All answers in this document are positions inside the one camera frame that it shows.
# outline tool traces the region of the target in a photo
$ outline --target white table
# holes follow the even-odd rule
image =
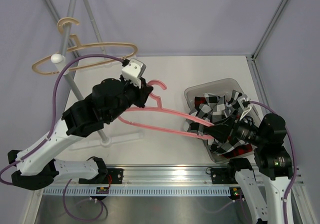
[[[80,61],[79,65],[94,63],[100,59],[87,58]],[[165,91],[160,87],[154,89],[154,93],[161,96],[162,105],[165,108],[187,113],[189,109],[184,97],[186,88],[225,78],[235,79],[248,97],[252,100],[258,100],[245,56],[150,56],[138,59],[147,66],[143,74],[147,82],[156,79],[167,85]],[[114,64],[111,67],[101,66],[76,72],[74,81],[84,97],[89,95],[92,92],[92,87],[102,80],[120,77],[122,66],[116,62]],[[76,97],[71,92],[66,109],[76,101]],[[153,99],[149,98],[146,105],[155,106],[156,104]],[[257,110],[261,118],[262,111],[259,107]],[[181,117],[147,111],[130,112],[122,116],[130,121],[178,130],[181,130],[185,121]],[[104,132],[109,136],[129,134],[139,130],[139,128],[126,125],[119,120],[104,126]],[[81,150],[68,148],[57,158],[82,161],[88,157],[97,156],[103,158],[106,164],[112,165],[212,163],[206,148],[199,139],[147,129],[144,129],[143,132],[144,138],[140,140],[111,144],[107,147],[100,145]],[[93,133],[83,142],[91,141],[88,142],[89,147],[90,143],[94,140],[99,142],[99,139],[98,134]]]

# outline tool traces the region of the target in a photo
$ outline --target pink hanger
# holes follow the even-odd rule
[[[149,86],[158,85],[162,88],[162,90],[167,89],[167,86],[160,80],[151,80],[148,82],[148,85]],[[152,99],[156,100],[157,107],[152,107],[152,106],[146,106],[145,108],[130,107],[129,109],[126,110],[126,112],[149,111],[149,112],[168,113],[168,114],[173,114],[173,115],[183,117],[185,119],[189,119],[191,121],[200,123],[202,125],[205,125],[206,127],[211,127],[214,125],[211,122],[200,119],[196,116],[192,116],[192,115],[189,115],[189,114],[186,114],[186,113],[183,113],[180,111],[176,111],[176,110],[163,108],[160,96],[157,96],[157,95],[154,95],[153,93],[150,93],[150,97]],[[119,116],[118,119],[125,124],[129,124],[129,125],[140,127],[140,128],[146,128],[146,129],[165,132],[165,133],[173,133],[173,134],[178,134],[181,136],[199,138],[199,139],[204,139],[204,140],[213,139],[213,137],[210,135],[197,135],[196,133],[190,133],[190,132],[186,132],[186,131],[172,130],[172,129],[168,129],[168,128],[164,128],[164,127],[141,124],[141,123],[125,120],[121,116]]]

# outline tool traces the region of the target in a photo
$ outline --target gray floor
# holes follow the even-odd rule
[[[83,197],[67,197],[70,212],[84,219],[95,217],[100,205],[92,201],[79,206]],[[227,197],[107,197],[103,200],[108,214],[103,211],[95,224],[247,224],[240,203],[219,210],[231,200]],[[250,217],[247,205],[246,215]],[[62,205],[61,196],[43,196],[36,224],[79,224],[70,218]]]

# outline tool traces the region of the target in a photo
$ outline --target robotic arm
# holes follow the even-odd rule
[[[290,193],[284,200],[285,190],[293,177],[291,157],[283,147],[287,135],[286,122],[281,116],[269,113],[257,127],[250,117],[243,115],[250,111],[247,97],[242,97],[238,103],[239,111],[235,111],[214,126],[205,127],[204,132],[221,143],[240,139],[257,147],[254,150],[254,160],[262,174],[267,204],[259,191],[253,169],[247,159],[231,159],[227,165],[229,177],[240,185],[246,197],[252,223],[285,223],[283,202],[287,202],[288,223],[293,224]]]
[[[29,148],[8,153],[9,163],[16,164],[17,171],[11,175],[12,184],[28,190],[38,190],[54,181],[81,178],[91,183],[101,183],[108,170],[101,158],[87,161],[64,161],[55,157],[73,143],[110,124],[131,105],[144,108],[153,87],[142,78],[146,66],[131,59],[124,64],[120,80],[108,78],[92,88],[92,94],[75,102],[56,123],[53,135],[35,153],[25,159],[26,154],[36,148],[44,135]]]

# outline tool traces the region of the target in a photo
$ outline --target plastic bin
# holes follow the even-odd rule
[[[195,107],[195,105],[194,105],[195,97],[203,97],[203,93],[211,93],[211,94],[214,94],[217,96],[225,95],[226,99],[230,100],[233,90],[236,90],[242,94],[245,94],[243,92],[243,90],[241,89],[239,83],[235,79],[226,78],[226,79],[222,79],[222,80],[212,81],[209,83],[189,87],[184,91],[184,96],[185,96],[188,107],[190,108],[190,110],[192,110]],[[253,107],[253,109],[249,112],[249,115],[253,118],[255,125],[260,124],[261,120],[258,117],[258,111],[255,107]],[[204,143],[204,145],[205,145],[205,147],[208,151],[208,154],[213,162],[226,163],[230,160],[229,158],[225,158],[221,155],[217,155],[217,154],[212,153],[210,151],[208,145],[205,143]],[[253,154],[253,151],[245,153],[243,155],[239,155],[236,158],[246,157],[251,154]]]

